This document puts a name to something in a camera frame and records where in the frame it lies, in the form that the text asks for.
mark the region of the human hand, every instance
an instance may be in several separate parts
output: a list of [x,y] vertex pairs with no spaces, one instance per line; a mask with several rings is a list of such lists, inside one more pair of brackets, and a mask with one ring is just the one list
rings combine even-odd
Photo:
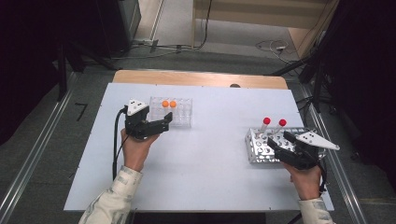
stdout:
[[282,162],[283,166],[290,173],[290,182],[293,182],[301,200],[316,199],[319,194],[319,182],[321,171],[318,166],[309,170],[298,170],[293,166]]
[[[122,129],[121,141],[124,141],[127,136],[125,129]],[[144,162],[149,154],[149,148],[159,136],[159,134],[152,135],[145,140],[137,140],[129,136],[122,145],[124,166],[137,172],[142,171]]]

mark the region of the clear container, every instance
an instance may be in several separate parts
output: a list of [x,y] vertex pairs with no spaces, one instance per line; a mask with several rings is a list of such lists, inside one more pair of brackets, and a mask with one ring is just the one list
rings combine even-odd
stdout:
[[149,120],[163,119],[169,112],[173,113],[173,120],[169,126],[191,127],[192,99],[175,97],[154,97],[149,102]]

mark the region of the metal frame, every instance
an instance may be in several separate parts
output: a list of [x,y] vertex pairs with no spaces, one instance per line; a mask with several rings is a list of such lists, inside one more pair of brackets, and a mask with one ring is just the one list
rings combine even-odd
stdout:
[[154,25],[152,26],[151,34],[149,36],[150,40],[154,39],[155,33],[157,32],[158,22],[160,21],[161,14],[163,12],[163,4],[164,0],[161,1],[160,7],[158,8],[157,16],[155,17]]
[[74,72],[70,75],[68,80],[68,86],[70,89],[66,92],[62,101],[56,103],[52,113],[49,116],[49,119],[46,122],[46,125],[35,141],[35,144],[26,158],[23,166],[21,167],[15,179],[12,181],[11,185],[8,187],[8,190],[5,194],[6,196],[3,198],[0,206],[0,223],[7,223],[11,217],[18,200],[22,196],[23,191],[33,174],[33,171],[35,170],[35,167],[37,166],[48,141],[50,140],[50,137],[52,136],[52,133],[55,130],[55,127],[58,124],[58,121],[67,106],[67,103],[69,102],[76,83],[78,82],[78,78],[79,76]]
[[[311,91],[306,85],[301,84],[302,92],[304,97],[311,96]],[[309,111],[311,113],[312,119],[315,122],[315,125],[323,134],[323,137],[332,141],[330,135],[324,125],[323,118],[320,114],[318,114],[315,109],[310,106]],[[338,187],[341,190],[341,193],[344,197],[344,201],[346,203],[346,207],[349,211],[349,214],[352,218],[353,223],[355,224],[366,224],[368,223],[362,209],[361,204],[355,194],[355,190],[352,188],[352,185],[347,178],[347,174],[344,171],[344,166],[341,164],[337,152],[334,150],[328,150],[327,156],[329,158],[330,165],[332,166],[332,170],[334,172],[335,179],[337,180]]]

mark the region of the white tabletop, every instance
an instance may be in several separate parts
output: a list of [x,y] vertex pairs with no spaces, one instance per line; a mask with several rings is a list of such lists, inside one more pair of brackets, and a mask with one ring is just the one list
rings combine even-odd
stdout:
[[[303,127],[291,91],[110,83],[64,210],[83,211],[112,183],[114,120],[130,98],[192,99],[192,127],[171,127],[151,146],[133,209],[147,212],[298,210],[281,165],[250,164],[244,137],[262,119]],[[124,117],[119,128],[123,128]],[[123,162],[122,153],[119,167]],[[328,193],[324,201],[333,210]]]

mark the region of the white sleeve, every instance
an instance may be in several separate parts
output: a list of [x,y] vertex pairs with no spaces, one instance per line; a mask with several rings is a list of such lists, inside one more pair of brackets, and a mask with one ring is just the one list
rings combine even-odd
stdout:
[[125,223],[142,176],[137,171],[121,166],[111,188],[91,202],[79,224]]
[[333,224],[332,217],[327,211],[321,198],[299,201],[304,224]]

